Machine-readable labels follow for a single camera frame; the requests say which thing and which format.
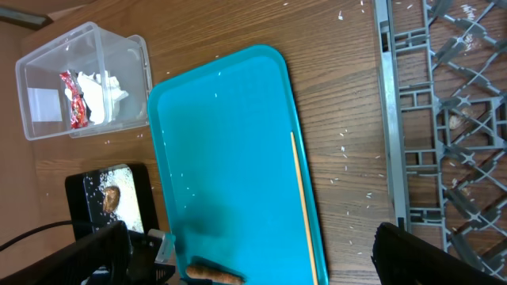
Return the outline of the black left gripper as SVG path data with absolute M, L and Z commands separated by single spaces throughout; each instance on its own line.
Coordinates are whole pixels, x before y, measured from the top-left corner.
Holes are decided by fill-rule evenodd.
M 175 236 L 151 229 L 147 234 L 129 231 L 132 258 L 126 271 L 126 284 L 166 284 L 176 272 L 170 264 Z

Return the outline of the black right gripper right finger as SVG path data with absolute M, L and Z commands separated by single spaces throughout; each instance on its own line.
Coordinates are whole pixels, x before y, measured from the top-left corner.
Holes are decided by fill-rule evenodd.
M 389 223 L 375 232 L 372 262 L 382 285 L 503 285 L 426 241 Z

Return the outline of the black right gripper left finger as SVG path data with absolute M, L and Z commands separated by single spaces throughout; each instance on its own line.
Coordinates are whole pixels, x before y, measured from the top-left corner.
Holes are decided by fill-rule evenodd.
M 106 267 L 107 284 L 127 280 L 132 245 L 124 222 L 109 224 L 75 243 L 1 279 L 2 284 L 80 284 Z

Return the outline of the pile of rice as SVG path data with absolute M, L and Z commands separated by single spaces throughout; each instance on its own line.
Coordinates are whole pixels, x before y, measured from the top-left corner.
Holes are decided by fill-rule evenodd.
M 134 177 L 127 165 L 116 165 L 85 173 L 83 184 L 92 222 L 108 225 L 115 221 L 123 221 L 129 230 L 144 233 Z M 119 204 L 112 213 L 103 211 L 104 190 L 109 186 L 117 186 L 120 190 Z

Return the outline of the orange carrot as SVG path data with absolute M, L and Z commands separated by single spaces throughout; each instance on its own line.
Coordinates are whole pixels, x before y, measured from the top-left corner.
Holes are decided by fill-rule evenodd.
M 236 275 L 228 272 L 222 272 L 214 268 L 209 268 L 204 265 L 193 264 L 189 265 L 185 272 L 188 277 L 192 279 L 208 279 L 216 283 L 243 285 L 245 281 Z

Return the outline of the brown food scrap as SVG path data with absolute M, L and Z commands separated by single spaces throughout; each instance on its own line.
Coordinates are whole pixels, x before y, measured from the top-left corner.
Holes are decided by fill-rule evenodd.
M 117 186 L 109 186 L 104 190 L 103 211 L 112 213 L 120 201 L 120 190 Z

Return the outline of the red snack wrapper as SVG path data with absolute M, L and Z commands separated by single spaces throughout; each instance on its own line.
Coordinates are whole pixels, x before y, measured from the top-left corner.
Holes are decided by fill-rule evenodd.
M 71 102 L 71 128 L 87 127 L 89 124 L 88 108 L 84 101 L 84 93 L 78 84 L 76 73 L 72 70 L 66 70 L 59 76 L 65 85 L 64 93 Z

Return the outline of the white napkin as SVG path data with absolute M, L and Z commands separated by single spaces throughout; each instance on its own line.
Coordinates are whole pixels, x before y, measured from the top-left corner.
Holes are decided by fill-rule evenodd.
M 70 70 L 74 76 L 74 82 L 77 84 L 79 95 L 81 96 L 87 111 L 88 121 L 92 124 L 102 124 L 106 121 L 105 117 L 105 91 L 102 89 L 102 77 L 100 74 L 92 73 L 87 75 L 82 71 L 75 73 Z M 104 72 L 105 85 L 110 94 L 108 99 L 113 103 L 110 108 L 113 119 L 119 114 L 120 101 L 129 96 L 129 93 L 120 87 L 116 76 L 111 76 L 106 70 Z

